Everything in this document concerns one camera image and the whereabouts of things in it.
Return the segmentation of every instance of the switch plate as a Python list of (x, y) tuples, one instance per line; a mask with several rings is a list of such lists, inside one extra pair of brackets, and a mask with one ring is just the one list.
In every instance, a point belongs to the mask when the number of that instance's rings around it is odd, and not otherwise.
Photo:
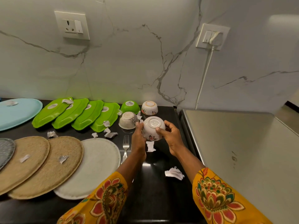
[(62, 37), (90, 40), (85, 14), (58, 11), (54, 13)]
[(208, 43), (209, 41), (206, 42), (207, 37), (210, 35), (209, 31), (211, 31), (211, 37), (216, 32), (219, 31), (219, 32), (223, 33), (223, 41), (222, 41), (222, 45), (218, 46), (216, 48), (216, 50), (220, 50), (222, 48), (223, 44), (224, 44), (224, 41), (226, 40), (226, 37), (227, 37), (227, 34), (228, 34), (229, 30), (230, 30), (230, 27), (227, 27), (227, 26), (219, 26), (219, 25), (204, 23), (203, 26), (202, 26), (202, 30), (200, 32), (200, 35), (198, 37), (196, 47), (204, 48), (204, 49), (211, 49), (212, 46)]

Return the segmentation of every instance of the green bowl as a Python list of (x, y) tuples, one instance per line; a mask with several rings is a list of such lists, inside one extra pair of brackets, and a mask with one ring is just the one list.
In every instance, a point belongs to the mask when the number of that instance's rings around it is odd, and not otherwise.
[(140, 107), (139, 107), (139, 105), (135, 101), (126, 101), (121, 106), (121, 111), (123, 113), (125, 113), (125, 112), (133, 112), (133, 113), (135, 113), (137, 115), (138, 112), (140, 111)]

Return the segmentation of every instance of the white paper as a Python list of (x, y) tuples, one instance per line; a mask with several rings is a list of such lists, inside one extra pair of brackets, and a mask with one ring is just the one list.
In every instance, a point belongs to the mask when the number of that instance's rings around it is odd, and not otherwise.
[(108, 120), (104, 121), (103, 124), (104, 124), (105, 127), (110, 127), (110, 122)]
[(58, 135), (55, 133), (55, 131), (49, 131), (47, 133), (48, 138), (52, 138), (52, 137), (58, 137)]
[(174, 177), (174, 178), (177, 178), (179, 180), (183, 180), (183, 178), (185, 177), (183, 175), (183, 173), (179, 169), (177, 169), (176, 167), (170, 168), (170, 170), (166, 170), (165, 171), (165, 176), (166, 177)]
[(14, 105), (17, 105), (18, 102), (16, 102), (16, 101), (6, 101), (5, 104), (6, 104), (6, 106), (14, 106)]
[(111, 131), (110, 131), (109, 128), (106, 128), (106, 129), (104, 129), (104, 132), (105, 132), (105, 133), (110, 133)]
[(31, 157), (31, 155), (27, 154), (23, 158), (20, 158), (20, 162), (22, 163), (22, 162), (24, 162), (25, 160), (27, 160), (30, 157)]
[(148, 148), (147, 152), (154, 152), (155, 151), (154, 142), (146, 142), (146, 144), (147, 144), (147, 148)]
[(98, 137), (98, 135), (97, 135), (96, 132), (92, 133), (92, 136), (93, 136), (94, 138)]
[(62, 164), (69, 156), (61, 156), (58, 158), (59, 162)]
[(69, 104), (69, 105), (74, 103), (74, 101), (72, 101), (71, 99), (70, 99), (70, 100), (68, 100), (68, 99), (63, 99), (62, 102), (67, 103), (67, 104)]
[(107, 138), (113, 138), (115, 135), (118, 135), (118, 133), (111, 132), (111, 133), (105, 134), (104, 136), (107, 137)]

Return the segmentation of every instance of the bowl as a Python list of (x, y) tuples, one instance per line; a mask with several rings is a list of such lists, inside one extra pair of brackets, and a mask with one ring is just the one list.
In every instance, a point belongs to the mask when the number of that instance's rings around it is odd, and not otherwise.
[(139, 105), (135, 101), (126, 101), (121, 106), (121, 111), (125, 112), (133, 112), (137, 114), (140, 111)]
[(119, 119), (119, 126), (125, 130), (131, 130), (136, 127), (136, 122), (139, 122), (137, 115), (133, 112), (125, 112)]
[(162, 129), (166, 129), (164, 121), (156, 116), (151, 116), (145, 119), (144, 127), (142, 130), (142, 134), (144, 138), (149, 141), (158, 141), (162, 139), (162, 136), (158, 135), (156, 132), (156, 128), (160, 127)]
[(141, 112), (148, 116), (153, 116), (158, 113), (158, 106), (153, 101), (146, 101), (143, 103)]

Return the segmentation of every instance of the yellow sleeve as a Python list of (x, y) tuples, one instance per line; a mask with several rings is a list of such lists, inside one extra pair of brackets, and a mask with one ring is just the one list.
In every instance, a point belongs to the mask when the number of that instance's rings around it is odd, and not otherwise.
[(193, 199), (207, 223), (271, 223), (241, 194), (209, 168), (201, 169), (192, 184)]
[(114, 172), (88, 197), (59, 218), (57, 224), (116, 223), (127, 197), (124, 177)]

